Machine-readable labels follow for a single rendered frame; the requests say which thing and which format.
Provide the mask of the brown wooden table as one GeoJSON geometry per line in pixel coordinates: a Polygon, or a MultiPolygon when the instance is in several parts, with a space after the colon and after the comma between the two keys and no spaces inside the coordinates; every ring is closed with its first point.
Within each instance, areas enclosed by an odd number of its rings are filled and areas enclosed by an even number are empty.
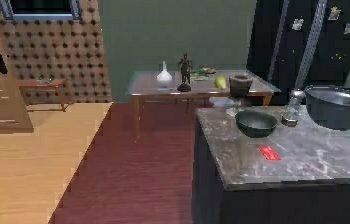
{"type": "MultiPolygon", "coordinates": [[[[132,76],[129,84],[127,93],[131,96],[134,105],[135,134],[137,138],[140,137],[142,103],[148,99],[205,99],[229,96],[229,88],[219,90],[215,87],[215,74],[210,75],[203,81],[192,80],[190,92],[179,92],[177,90],[181,83],[181,74],[178,71],[170,71],[172,80],[168,84],[160,84],[157,81],[158,74],[159,71],[137,71],[132,76]]],[[[253,79],[248,95],[262,97],[264,106],[270,103],[275,93],[280,92],[280,89],[248,70],[218,70],[217,75],[223,75],[226,79],[235,75],[248,75],[253,79]]]]}

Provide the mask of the clear glass pepper mill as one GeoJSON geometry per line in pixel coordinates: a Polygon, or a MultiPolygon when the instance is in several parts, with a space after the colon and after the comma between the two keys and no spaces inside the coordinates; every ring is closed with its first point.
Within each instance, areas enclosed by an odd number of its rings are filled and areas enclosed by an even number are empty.
{"type": "Polygon", "coordinates": [[[299,108],[305,93],[300,89],[294,89],[290,92],[290,99],[282,114],[281,123],[288,127],[295,127],[298,123],[299,108]]]}

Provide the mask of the dark marble-top kitchen counter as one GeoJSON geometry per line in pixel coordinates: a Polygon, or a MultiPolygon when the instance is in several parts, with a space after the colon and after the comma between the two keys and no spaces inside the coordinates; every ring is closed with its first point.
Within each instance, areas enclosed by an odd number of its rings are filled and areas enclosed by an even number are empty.
{"type": "Polygon", "coordinates": [[[196,111],[192,224],[350,224],[350,130],[300,113],[249,138],[216,108],[196,111]],[[280,157],[267,160],[270,146],[280,157]]]}

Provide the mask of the dark brown pot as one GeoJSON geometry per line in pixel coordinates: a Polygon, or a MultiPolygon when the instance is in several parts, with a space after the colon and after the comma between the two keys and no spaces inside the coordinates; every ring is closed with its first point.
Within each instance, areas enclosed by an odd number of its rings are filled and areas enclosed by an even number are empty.
{"type": "Polygon", "coordinates": [[[253,79],[249,75],[238,74],[229,77],[230,95],[232,97],[245,97],[252,85],[253,79]]]}

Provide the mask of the white glass vase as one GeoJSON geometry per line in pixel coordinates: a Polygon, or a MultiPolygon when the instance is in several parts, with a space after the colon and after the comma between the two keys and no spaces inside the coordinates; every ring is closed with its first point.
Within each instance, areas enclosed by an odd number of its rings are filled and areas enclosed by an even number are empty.
{"type": "Polygon", "coordinates": [[[162,70],[157,75],[156,80],[160,88],[167,88],[172,82],[172,75],[167,70],[167,64],[162,62],[162,70]]]}

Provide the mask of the dark bronze statuette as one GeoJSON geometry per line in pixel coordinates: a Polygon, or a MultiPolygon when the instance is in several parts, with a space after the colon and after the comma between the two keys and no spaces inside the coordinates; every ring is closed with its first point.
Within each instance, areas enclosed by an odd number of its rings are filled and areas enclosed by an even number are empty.
{"type": "Polygon", "coordinates": [[[188,59],[188,55],[186,53],[183,54],[183,57],[178,62],[178,67],[181,72],[181,84],[178,86],[177,90],[180,92],[189,92],[191,90],[190,86],[190,75],[192,63],[188,59]]]}

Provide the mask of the large dark grey pan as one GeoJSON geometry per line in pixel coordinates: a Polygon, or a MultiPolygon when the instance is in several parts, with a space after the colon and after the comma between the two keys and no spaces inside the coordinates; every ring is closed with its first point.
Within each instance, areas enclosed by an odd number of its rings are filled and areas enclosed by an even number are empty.
{"type": "Polygon", "coordinates": [[[350,88],[310,85],[304,93],[307,113],[316,124],[332,130],[350,130],[350,88]]]}

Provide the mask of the black fridge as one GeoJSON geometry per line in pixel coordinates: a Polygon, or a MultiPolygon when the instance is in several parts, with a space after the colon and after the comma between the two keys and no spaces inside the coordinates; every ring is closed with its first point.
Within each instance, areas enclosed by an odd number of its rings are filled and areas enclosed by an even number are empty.
{"type": "MultiPolygon", "coordinates": [[[[256,2],[246,68],[280,89],[271,99],[273,105],[286,105],[290,91],[295,88],[317,4],[318,0],[289,1],[273,77],[268,81],[283,0],[256,2]],[[299,31],[292,29],[295,19],[304,20],[299,31]]],[[[350,34],[344,33],[347,23],[350,23],[350,0],[327,0],[319,40],[304,82],[306,86],[345,84],[350,72],[350,34]],[[332,7],[341,10],[335,21],[328,20],[332,7]]]]}

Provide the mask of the red credit card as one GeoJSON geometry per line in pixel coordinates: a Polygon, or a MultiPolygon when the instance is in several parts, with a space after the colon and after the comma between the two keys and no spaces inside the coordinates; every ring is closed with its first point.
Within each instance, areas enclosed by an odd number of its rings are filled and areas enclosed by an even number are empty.
{"type": "Polygon", "coordinates": [[[270,146],[260,146],[260,152],[267,160],[279,160],[279,155],[270,146]]]}

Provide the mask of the dark green bowl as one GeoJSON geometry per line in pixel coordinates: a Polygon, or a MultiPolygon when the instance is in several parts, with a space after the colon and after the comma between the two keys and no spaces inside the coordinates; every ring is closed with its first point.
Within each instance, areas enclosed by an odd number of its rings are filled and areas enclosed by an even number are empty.
{"type": "Polygon", "coordinates": [[[277,119],[265,112],[244,110],[235,115],[238,129],[250,138],[269,136],[276,128],[277,119]]]}

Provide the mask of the green plate with food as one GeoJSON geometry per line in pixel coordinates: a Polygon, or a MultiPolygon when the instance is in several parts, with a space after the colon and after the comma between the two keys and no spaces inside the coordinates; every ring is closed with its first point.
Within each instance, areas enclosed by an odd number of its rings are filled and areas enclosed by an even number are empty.
{"type": "Polygon", "coordinates": [[[215,68],[203,67],[191,71],[191,79],[195,81],[207,80],[210,75],[215,74],[215,68]]]}

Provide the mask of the yellow-green fruit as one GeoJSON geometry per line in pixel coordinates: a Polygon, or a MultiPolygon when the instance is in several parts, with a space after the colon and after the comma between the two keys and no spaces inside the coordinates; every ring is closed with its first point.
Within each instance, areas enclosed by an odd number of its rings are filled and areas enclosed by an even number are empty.
{"type": "Polygon", "coordinates": [[[226,77],[222,74],[219,74],[215,77],[214,80],[215,87],[220,90],[227,88],[226,77]]]}

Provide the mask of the small brown side table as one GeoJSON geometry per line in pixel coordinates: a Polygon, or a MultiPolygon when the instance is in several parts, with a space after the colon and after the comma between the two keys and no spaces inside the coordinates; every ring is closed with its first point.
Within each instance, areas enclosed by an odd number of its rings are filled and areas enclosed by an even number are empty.
{"type": "Polygon", "coordinates": [[[25,79],[18,81],[18,87],[23,97],[29,89],[36,92],[54,93],[58,96],[59,111],[65,112],[73,103],[68,81],[65,78],[57,79],[25,79]]]}

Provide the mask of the window with grey frame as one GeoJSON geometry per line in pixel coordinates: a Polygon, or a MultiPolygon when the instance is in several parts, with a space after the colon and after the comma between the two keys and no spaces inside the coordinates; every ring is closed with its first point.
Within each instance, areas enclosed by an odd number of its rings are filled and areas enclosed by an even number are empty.
{"type": "Polygon", "coordinates": [[[6,20],[80,20],[79,0],[0,0],[6,20]]]}

